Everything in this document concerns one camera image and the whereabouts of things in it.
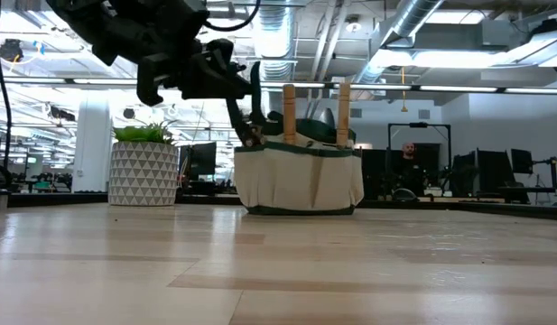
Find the white pillar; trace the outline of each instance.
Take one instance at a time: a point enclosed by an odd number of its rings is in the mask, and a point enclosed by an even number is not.
[[[87,91],[79,104],[71,189],[107,190],[112,120],[107,93]]]

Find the ceiling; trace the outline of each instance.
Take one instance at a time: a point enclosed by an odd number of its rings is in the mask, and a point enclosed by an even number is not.
[[[245,12],[254,1],[236,0],[233,3],[237,12]],[[13,64],[2,60],[4,73],[12,77],[50,77],[50,78],[113,78],[134,79],[136,66],[118,58],[111,66],[106,66],[91,54],[90,45],[82,41],[44,2],[16,1],[16,6],[5,8],[0,23],[0,40],[16,39],[22,41],[23,59]],[[294,51],[287,58],[294,66],[292,78],[308,80],[311,78],[312,63],[319,45],[318,39],[322,27],[323,16],[327,11],[328,1],[316,0],[266,0],[266,5],[288,5],[294,11]],[[326,79],[333,77],[350,77],[359,73],[370,61],[369,41],[376,24],[392,17],[396,12],[398,1],[353,1],[348,8],[348,15],[357,15],[361,28],[349,32],[342,28],[336,43],[333,59],[327,68]],[[225,10],[224,3],[213,3],[212,9]],[[436,11],[427,24],[477,24],[485,19],[508,21],[539,13],[557,10],[557,1],[446,1]],[[339,18],[335,15],[332,25]],[[217,19],[215,24],[231,25],[235,21]],[[251,66],[259,60],[256,54],[255,24],[232,33],[204,30],[199,37],[202,42],[216,38],[229,38],[235,44],[235,60]],[[381,79],[386,83],[422,83],[449,85],[505,85],[505,86],[545,86],[556,79],[552,68],[523,67],[512,69],[441,69],[425,67],[404,67],[386,69]],[[8,92],[13,107],[13,119],[17,125],[32,131],[33,137],[42,135],[40,139],[53,142],[57,138],[63,149],[72,149],[75,144],[76,123],[62,122],[48,116],[48,107],[55,106],[79,118],[79,102],[89,88],[67,88],[63,85],[9,85]],[[135,122],[123,117],[125,108],[133,108],[136,117],[146,120],[176,120],[173,125],[174,134],[180,144],[217,140],[219,145],[220,165],[231,165],[232,154],[226,143],[238,144],[236,135],[231,132],[227,110],[222,100],[187,100],[182,101],[181,95],[175,90],[163,90],[160,93],[164,102],[157,107],[146,107],[140,104],[133,88],[112,89],[108,91],[111,102],[114,124],[132,125]],[[383,97],[374,99],[397,99],[400,92],[388,92]],[[441,94],[417,93],[409,95],[412,99],[435,100],[441,105],[445,97]],[[239,102],[240,108],[250,109],[249,98]],[[3,98],[0,96],[0,107]],[[0,110],[0,125],[5,122],[5,112]],[[20,128],[16,134],[27,136],[27,130]]]

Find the black equipment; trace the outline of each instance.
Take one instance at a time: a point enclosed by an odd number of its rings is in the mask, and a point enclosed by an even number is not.
[[[393,126],[408,126],[411,128],[428,128],[428,127],[432,127],[434,128],[437,132],[439,132],[439,134],[441,134],[442,136],[444,136],[439,130],[438,127],[444,127],[447,130],[447,150],[448,150],[448,155],[449,155],[449,160],[448,160],[448,167],[449,169],[452,166],[452,149],[451,149],[451,137],[450,137],[450,125],[444,125],[444,124],[427,124],[424,122],[419,122],[419,123],[390,123],[388,124],[388,127],[386,129],[387,132],[387,136],[388,136],[388,148],[392,148],[392,128]],[[387,157],[386,160],[386,169],[390,170],[390,167],[392,166],[392,160],[394,159],[394,157],[391,158],[391,156]]]
[[[180,149],[179,174],[190,181],[198,181],[200,175],[216,173],[216,143],[184,145]]]
[[[513,162],[514,173],[533,173],[533,157],[531,152],[526,150],[511,149],[511,161]]]
[[[470,197],[474,192],[474,182],[478,175],[475,166],[476,155],[471,152],[456,155],[452,160],[452,169],[445,180],[449,181],[449,190],[455,198]]]
[[[202,26],[232,32],[252,21],[260,7],[242,23],[217,27],[207,21],[210,12],[200,0],[47,0],[51,9],[86,42],[106,65],[122,56],[138,66],[137,96],[148,106],[162,102],[158,88],[177,88],[183,99],[223,98],[232,127],[246,146],[260,144],[265,124],[260,109],[257,62],[251,81],[238,76],[246,66],[231,62],[233,42],[217,39],[202,44],[196,36]],[[245,118],[237,99],[252,95],[252,114]]]
[[[21,62],[23,59],[22,42],[15,39],[6,39],[0,45],[0,57],[9,62]]]
[[[500,187],[515,182],[511,162],[506,152],[477,149],[479,190],[484,193],[500,193]]]
[[[526,150],[511,149],[511,159],[513,161],[514,173],[533,174],[533,166],[540,163],[546,163],[551,168],[551,187],[525,187],[521,183],[507,184],[505,187],[499,188],[505,194],[519,193],[554,193],[557,196],[557,157],[551,157],[542,161],[534,161],[531,152]]]
[[[385,150],[362,149],[362,184],[365,199],[377,200],[383,195],[383,180],[385,174]]]
[[[416,194],[408,189],[397,189],[393,192],[393,201],[398,202],[418,202]]]
[[[50,116],[57,119],[64,119],[68,122],[75,122],[76,116],[71,113],[64,111],[63,109],[59,109],[55,106],[51,106]]]
[[[127,119],[135,118],[135,111],[132,108],[124,109],[124,117]]]

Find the wooden floor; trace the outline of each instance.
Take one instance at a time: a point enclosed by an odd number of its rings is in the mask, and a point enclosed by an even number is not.
[[[0,325],[557,324],[557,221],[10,209]]]

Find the green trim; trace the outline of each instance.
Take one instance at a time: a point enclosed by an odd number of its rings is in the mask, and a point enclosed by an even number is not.
[[[281,135],[283,130],[282,114],[276,113],[274,118],[279,118],[276,122],[267,122],[264,125],[262,133],[264,135]],[[309,137],[318,142],[325,144],[336,143],[336,129],[330,127],[326,123],[317,120],[309,120],[300,118],[296,120],[296,132]],[[353,142],[357,141],[357,134],[352,130],[348,130],[348,139]]]
[[[293,210],[265,206],[246,207],[249,214],[267,216],[349,216],[354,212],[354,208],[350,206],[334,210]]]
[[[298,145],[282,144],[277,142],[268,141],[265,144],[260,144],[254,147],[236,147],[234,148],[234,153],[253,153],[263,151],[265,149],[274,149],[279,151],[284,151],[288,153],[299,153],[299,154],[309,154],[317,157],[327,157],[327,158],[342,158],[350,157],[352,155],[360,157],[360,153],[353,149],[341,149],[341,150],[325,150],[325,149],[313,149],[304,148]]]

